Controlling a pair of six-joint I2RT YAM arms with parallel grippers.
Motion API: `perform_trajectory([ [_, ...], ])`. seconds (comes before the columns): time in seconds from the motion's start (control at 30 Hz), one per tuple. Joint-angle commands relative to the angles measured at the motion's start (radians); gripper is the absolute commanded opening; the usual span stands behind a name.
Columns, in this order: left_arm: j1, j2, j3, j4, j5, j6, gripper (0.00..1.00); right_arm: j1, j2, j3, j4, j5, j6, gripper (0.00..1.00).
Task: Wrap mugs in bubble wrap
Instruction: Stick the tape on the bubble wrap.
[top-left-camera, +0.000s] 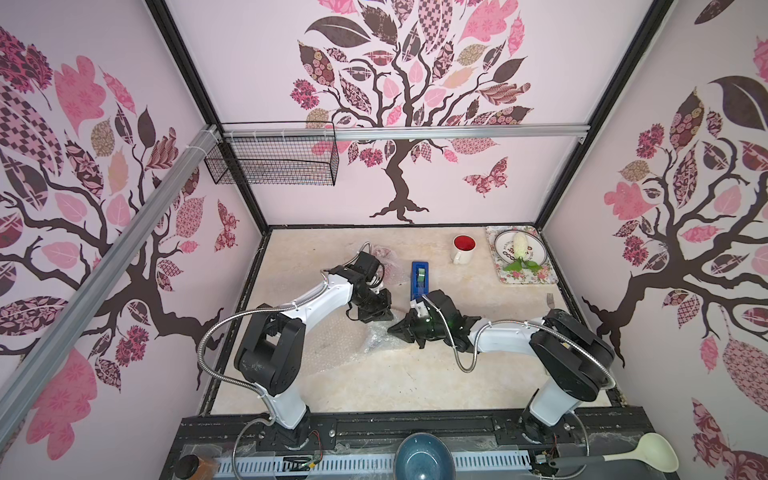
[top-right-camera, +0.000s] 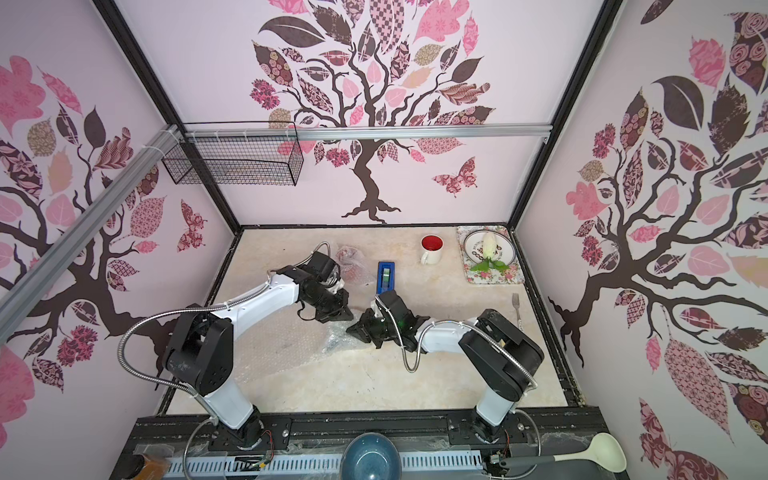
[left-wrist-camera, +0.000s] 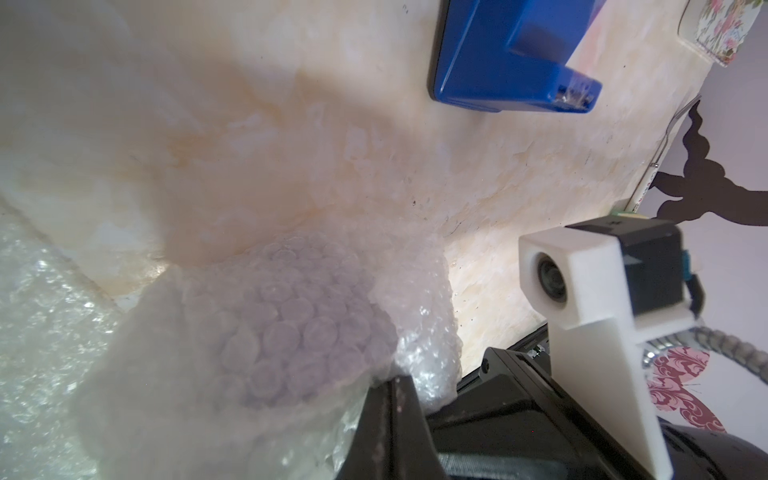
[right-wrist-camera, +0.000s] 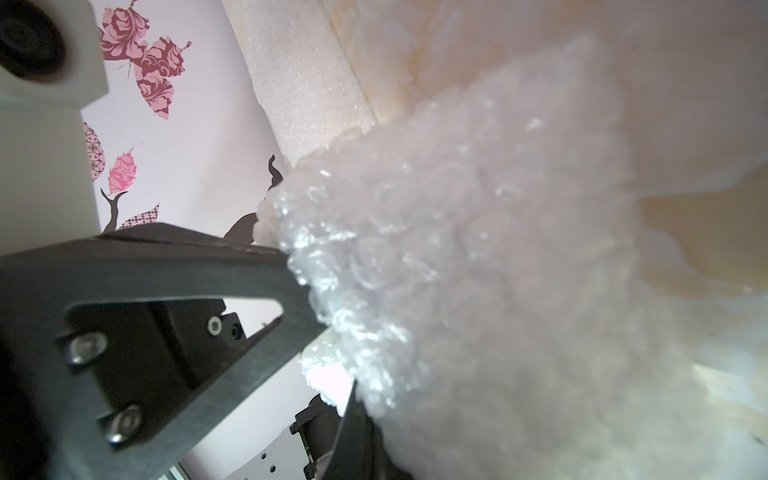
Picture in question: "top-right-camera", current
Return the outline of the lavender mug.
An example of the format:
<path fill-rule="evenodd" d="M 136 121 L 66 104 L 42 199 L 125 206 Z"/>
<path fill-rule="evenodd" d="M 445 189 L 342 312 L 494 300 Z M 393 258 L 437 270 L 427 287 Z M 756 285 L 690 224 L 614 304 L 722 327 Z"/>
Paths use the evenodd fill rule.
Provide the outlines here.
<path fill-rule="evenodd" d="M 333 327 L 328 334 L 323 353 L 334 355 L 341 352 L 359 350 L 366 346 L 366 343 L 347 333 L 345 327 Z"/>

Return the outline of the blue tape dispenser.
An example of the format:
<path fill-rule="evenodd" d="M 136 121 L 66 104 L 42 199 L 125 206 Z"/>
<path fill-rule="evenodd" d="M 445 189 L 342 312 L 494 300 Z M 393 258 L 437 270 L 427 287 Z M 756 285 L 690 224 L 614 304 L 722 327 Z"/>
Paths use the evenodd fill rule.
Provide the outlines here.
<path fill-rule="evenodd" d="M 376 278 L 377 295 L 393 290 L 395 288 L 395 263 L 392 261 L 379 261 Z"/>

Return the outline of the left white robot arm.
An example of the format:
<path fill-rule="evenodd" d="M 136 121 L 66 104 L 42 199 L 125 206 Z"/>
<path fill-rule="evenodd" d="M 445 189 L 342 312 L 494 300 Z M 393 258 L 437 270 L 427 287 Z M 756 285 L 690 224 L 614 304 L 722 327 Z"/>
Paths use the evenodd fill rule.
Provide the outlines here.
<path fill-rule="evenodd" d="M 246 398 L 233 370 L 241 336 L 295 304 L 311 307 L 312 321 L 350 321 L 340 267 L 328 254 L 268 274 L 268 280 L 219 306 L 190 306 L 179 314 L 162 361 L 164 368 L 213 417 L 234 446 L 250 449 L 264 431 L 258 408 Z"/>

